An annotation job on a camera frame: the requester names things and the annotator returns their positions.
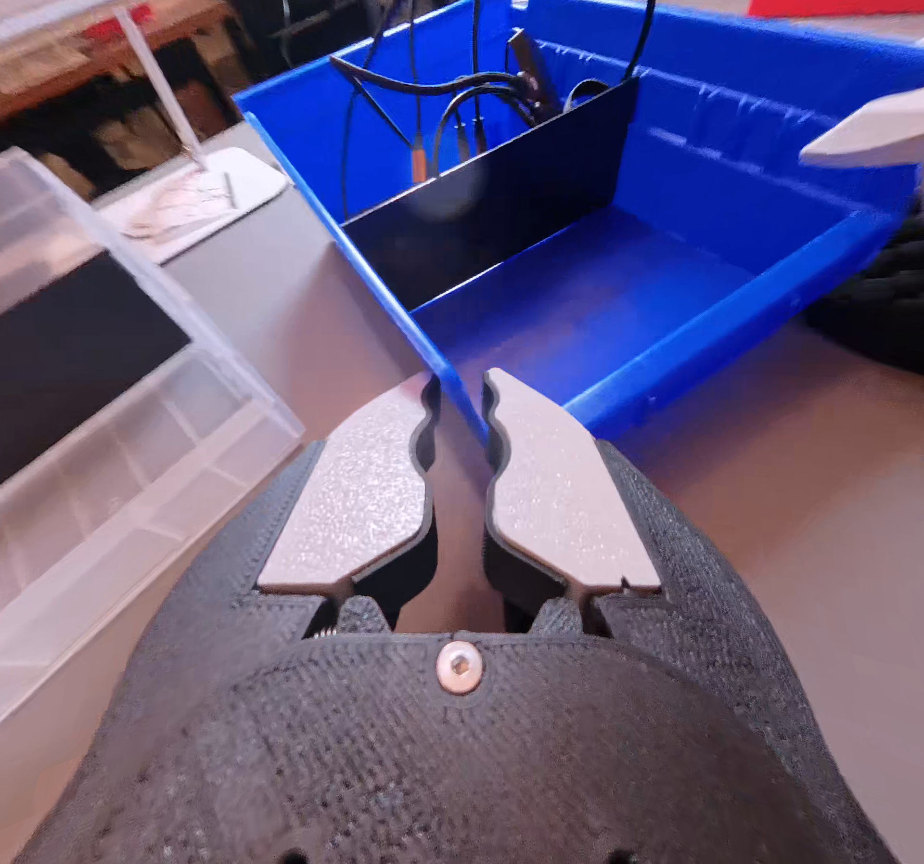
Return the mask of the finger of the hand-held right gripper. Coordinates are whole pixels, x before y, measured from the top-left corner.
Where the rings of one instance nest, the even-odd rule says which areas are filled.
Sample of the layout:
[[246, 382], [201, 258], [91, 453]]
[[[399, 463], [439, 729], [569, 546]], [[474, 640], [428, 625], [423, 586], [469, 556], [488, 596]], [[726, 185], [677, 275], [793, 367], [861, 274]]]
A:
[[923, 164], [923, 89], [877, 98], [808, 143], [803, 165], [835, 169]]

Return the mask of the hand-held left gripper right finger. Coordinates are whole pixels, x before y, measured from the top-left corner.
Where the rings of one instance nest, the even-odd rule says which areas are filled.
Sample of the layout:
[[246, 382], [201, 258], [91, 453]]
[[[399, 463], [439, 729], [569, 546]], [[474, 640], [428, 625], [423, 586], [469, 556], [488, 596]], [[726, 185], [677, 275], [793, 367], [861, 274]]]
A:
[[649, 595], [663, 584], [597, 441], [499, 368], [483, 375], [494, 471], [486, 506], [500, 548], [486, 573], [504, 597]]

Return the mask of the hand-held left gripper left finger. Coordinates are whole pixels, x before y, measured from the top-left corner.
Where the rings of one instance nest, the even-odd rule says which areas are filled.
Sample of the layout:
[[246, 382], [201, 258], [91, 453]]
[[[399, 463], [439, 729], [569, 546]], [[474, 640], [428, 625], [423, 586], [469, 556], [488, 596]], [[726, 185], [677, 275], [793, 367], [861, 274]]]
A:
[[419, 373], [345, 419], [260, 570], [266, 594], [416, 596], [433, 579], [440, 382]]

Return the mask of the clear plastic bin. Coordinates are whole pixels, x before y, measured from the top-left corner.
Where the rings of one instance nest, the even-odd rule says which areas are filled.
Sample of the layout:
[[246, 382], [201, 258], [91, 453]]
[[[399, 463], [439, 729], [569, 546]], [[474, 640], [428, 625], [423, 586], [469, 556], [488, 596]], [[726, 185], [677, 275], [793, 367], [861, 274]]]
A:
[[182, 287], [28, 153], [1, 161], [2, 313], [107, 250], [191, 342], [1, 484], [2, 723], [216, 529], [304, 428]]

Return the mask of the blue plastic bin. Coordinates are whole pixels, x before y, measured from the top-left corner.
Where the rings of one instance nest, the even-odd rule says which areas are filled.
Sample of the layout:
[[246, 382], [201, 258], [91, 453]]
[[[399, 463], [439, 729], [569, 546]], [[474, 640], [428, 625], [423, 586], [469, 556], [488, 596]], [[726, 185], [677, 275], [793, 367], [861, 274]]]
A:
[[[645, 12], [627, 0], [480, 0], [488, 79], [517, 28], [559, 97], [617, 86]], [[482, 438], [480, 374], [501, 368], [615, 438], [855, 272], [904, 220], [916, 166], [835, 170], [800, 151], [864, 103], [922, 86], [922, 47], [659, 5], [616, 195], [559, 233], [405, 309], [345, 225], [412, 188], [410, 150], [362, 99], [345, 222], [340, 155], [352, 85], [322, 58], [237, 96], [368, 292]], [[529, 131], [480, 102], [489, 151]]]

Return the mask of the black usb hub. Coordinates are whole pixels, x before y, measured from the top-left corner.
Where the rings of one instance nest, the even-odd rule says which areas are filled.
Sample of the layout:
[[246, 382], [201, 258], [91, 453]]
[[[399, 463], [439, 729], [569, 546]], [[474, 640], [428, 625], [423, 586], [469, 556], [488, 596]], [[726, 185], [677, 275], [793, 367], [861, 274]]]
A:
[[514, 56], [520, 89], [537, 122], [553, 119], [563, 112], [563, 102], [552, 83], [551, 75], [538, 44], [523, 28], [514, 30], [506, 42], [505, 56]]

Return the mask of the black divider panel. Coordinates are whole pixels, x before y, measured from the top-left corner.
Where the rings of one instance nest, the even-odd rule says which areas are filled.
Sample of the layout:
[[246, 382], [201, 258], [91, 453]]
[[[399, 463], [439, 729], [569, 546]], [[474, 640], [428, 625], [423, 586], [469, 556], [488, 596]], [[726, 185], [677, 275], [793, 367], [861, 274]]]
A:
[[4, 311], [1, 481], [190, 342], [107, 250]]
[[640, 79], [632, 77], [346, 223], [413, 311], [611, 205]]

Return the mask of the white document stand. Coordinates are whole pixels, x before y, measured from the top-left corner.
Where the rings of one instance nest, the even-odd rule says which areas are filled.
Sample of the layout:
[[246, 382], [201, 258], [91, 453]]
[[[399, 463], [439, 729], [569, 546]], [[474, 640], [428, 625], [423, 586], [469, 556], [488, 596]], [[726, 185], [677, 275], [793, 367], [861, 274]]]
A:
[[130, 14], [147, 0], [1, 0], [2, 57], [34, 54], [41, 46], [114, 18], [141, 63], [179, 138], [185, 158], [152, 184], [105, 206], [102, 217], [147, 257], [163, 264], [279, 196], [282, 172], [237, 147], [206, 154]]

